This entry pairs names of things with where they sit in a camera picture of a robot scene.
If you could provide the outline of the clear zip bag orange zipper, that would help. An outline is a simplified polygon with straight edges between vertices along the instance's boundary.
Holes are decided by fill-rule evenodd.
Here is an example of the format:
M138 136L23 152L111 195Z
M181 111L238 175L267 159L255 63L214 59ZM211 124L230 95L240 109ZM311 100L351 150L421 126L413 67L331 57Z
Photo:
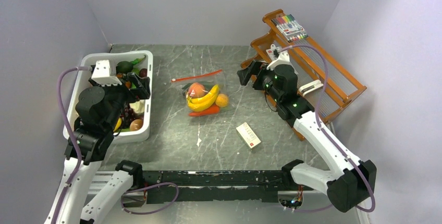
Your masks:
M198 76L173 78L171 84L185 99L190 117L217 115L233 107L222 69Z

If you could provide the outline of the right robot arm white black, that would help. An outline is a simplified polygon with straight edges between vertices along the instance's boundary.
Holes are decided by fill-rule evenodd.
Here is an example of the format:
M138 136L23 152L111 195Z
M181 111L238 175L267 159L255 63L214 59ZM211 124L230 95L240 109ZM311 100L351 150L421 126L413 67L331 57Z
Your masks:
M289 190L298 185L317 190L342 213L372 198L377 174L375 164L361 160L327 128L314 107L298 93L295 87L298 76L292 65L278 65L274 69L267 66L254 60L237 71L240 84L246 85L255 76L252 87L274 100L280 118L312 145L329 168L321 170L294 160L283 166L282 185Z

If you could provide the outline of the orange fruit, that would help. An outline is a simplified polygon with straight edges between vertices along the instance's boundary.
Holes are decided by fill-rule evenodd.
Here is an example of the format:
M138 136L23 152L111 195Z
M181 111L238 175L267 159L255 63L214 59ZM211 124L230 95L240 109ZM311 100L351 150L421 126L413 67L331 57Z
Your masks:
M220 93L215 100L215 104L220 108L227 107L229 105L229 97L226 94Z

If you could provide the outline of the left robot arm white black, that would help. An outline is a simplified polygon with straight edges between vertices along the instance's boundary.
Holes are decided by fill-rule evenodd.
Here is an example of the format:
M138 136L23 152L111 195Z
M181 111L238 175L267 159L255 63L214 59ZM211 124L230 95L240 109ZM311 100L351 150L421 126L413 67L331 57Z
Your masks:
M45 223L100 223L111 207L129 190L146 185L141 164L123 160L110 180L88 203L92 180L114 140L114 129L124 107L150 98L149 79L128 74L135 88L120 79L105 85L97 82L78 95L75 110L80 124L69 129L64 173Z

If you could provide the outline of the yellow banana bunch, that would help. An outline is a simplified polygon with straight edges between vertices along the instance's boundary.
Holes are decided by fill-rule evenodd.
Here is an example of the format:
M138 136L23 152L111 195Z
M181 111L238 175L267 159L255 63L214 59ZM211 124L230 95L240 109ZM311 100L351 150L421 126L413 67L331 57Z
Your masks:
M191 98L189 93L186 93L187 105L194 112L204 111L215 103L219 92L220 87L216 84L206 95L200 98Z

